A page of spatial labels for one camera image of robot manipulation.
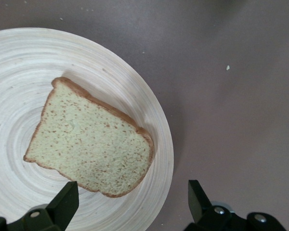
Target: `slice of bread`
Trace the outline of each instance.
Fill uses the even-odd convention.
[[[68,78],[52,85],[24,160],[56,169],[91,192],[129,193],[153,161],[150,134]]]

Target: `round white plate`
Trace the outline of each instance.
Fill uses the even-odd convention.
[[[0,31],[0,217],[8,223],[48,204],[68,182],[56,170],[23,161],[51,81],[65,76],[127,113],[156,147],[144,180],[121,198],[79,188],[67,230],[144,231],[165,202],[173,172],[170,129],[155,95],[127,63],[95,42],[62,31]]]

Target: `plate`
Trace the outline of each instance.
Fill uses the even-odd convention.
[[[173,145],[165,114],[145,81],[117,55],[88,39],[52,29],[0,31],[0,216],[18,220],[48,204],[68,180],[23,161],[49,92],[65,76],[147,129],[156,156],[129,194],[108,198],[79,188],[79,208],[67,230],[144,231],[168,194]]]

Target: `speckled bread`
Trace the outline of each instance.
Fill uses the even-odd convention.
[[[153,161],[150,134],[68,78],[52,85],[24,160],[56,169],[92,192],[129,193]]]

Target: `metal bolt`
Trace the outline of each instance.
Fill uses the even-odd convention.
[[[257,221],[259,221],[259,222],[262,222],[262,223],[265,223],[265,222],[266,222],[266,218],[265,218],[263,215],[261,215],[261,214],[256,214],[256,215],[255,215],[255,219],[256,219]]]
[[[39,215],[39,211],[33,212],[30,214],[31,218],[36,218]]]
[[[221,207],[215,207],[214,211],[218,214],[224,214],[225,213],[225,211]]]

